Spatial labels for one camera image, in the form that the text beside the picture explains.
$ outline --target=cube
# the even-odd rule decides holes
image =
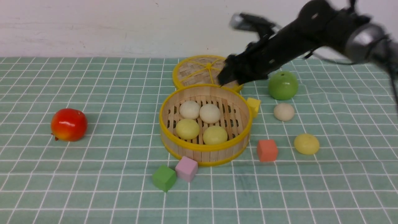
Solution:
[[[166,193],[173,187],[176,181],[176,172],[165,165],[161,165],[152,175],[153,184]]]
[[[275,161],[278,156],[278,148],[274,140],[259,140],[257,144],[257,155],[260,162]]]
[[[252,109],[253,117],[254,118],[257,117],[258,109],[260,108],[261,101],[258,100],[258,99],[254,99],[254,98],[249,97],[247,99],[247,103],[250,106],[250,108]]]
[[[198,162],[183,156],[176,166],[177,177],[188,183],[193,180],[198,171]]]

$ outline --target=green apple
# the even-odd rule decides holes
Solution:
[[[293,73],[280,71],[269,78],[268,93],[276,100],[289,100],[296,95],[298,83]]]

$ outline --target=pink block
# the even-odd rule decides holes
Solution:
[[[176,166],[177,177],[191,182],[198,171],[198,163],[186,156],[183,156]]]

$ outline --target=orange block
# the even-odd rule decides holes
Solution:
[[[257,144],[257,155],[260,162],[275,161],[278,156],[278,148],[274,140],[259,140]]]

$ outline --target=bamboo steamer lid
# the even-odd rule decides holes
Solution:
[[[194,84],[219,85],[217,76],[224,67],[225,58],[216,55],[197,55],[179,62],[173,70],[173,82],[177,89]],[[239,92],[243,85],[236,81],[225,85],[226,88]]]

